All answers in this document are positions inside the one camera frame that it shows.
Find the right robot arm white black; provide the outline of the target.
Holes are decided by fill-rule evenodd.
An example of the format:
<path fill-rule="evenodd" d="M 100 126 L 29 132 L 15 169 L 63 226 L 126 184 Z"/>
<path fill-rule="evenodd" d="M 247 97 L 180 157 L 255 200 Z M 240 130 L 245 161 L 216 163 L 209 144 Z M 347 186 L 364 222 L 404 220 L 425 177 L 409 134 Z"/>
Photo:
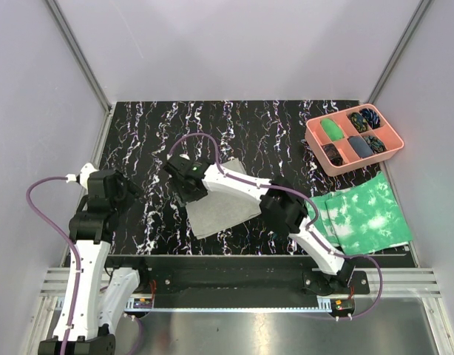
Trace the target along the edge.
<path fill-rule="evenodd" d="M 354 264 L 314 226 L 305 207 L 307 197 L 278 176 L 272 180 L 235 172 L 208 159 L 171 156 L 163 169 L 182 203 L 199 201 L 222 192 L 256 203 L 265 224 L 280 237 L 289 237 L 312 257 L 327 287 L 342 293 L 353 283 Z"/>

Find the grey cloth napkin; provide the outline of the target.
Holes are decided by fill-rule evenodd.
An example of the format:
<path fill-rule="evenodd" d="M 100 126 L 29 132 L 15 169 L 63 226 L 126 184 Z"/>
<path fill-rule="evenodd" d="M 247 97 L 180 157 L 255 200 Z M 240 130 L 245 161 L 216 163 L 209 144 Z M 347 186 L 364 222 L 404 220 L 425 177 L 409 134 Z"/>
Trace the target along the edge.
<path fill-rule="evenodd" d="M 259 204 L 242 195 L 208 191 L 200 200 L 188 202 L 186 211 L 192 232 L 200 240 L 260 216 Z"/>

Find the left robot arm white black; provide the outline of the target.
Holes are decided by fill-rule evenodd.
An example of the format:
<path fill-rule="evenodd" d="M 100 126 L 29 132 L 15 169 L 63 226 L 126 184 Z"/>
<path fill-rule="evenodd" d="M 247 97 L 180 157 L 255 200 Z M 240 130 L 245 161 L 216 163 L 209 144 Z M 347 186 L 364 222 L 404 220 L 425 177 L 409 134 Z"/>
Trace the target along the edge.
<path fill-rule="evenodd" d="M 86 163 L 64 177 L 86 190 L 64 239 L 70 247 L 70 272 L 61 315 L 51 339 L 39 354 L 114 354 L 115 331 L 130 295 L 149 287 L 147 271 L 118 266 L 107 287 L 101 285 L 112 235 L 140 195 L 119 171 Z"/>

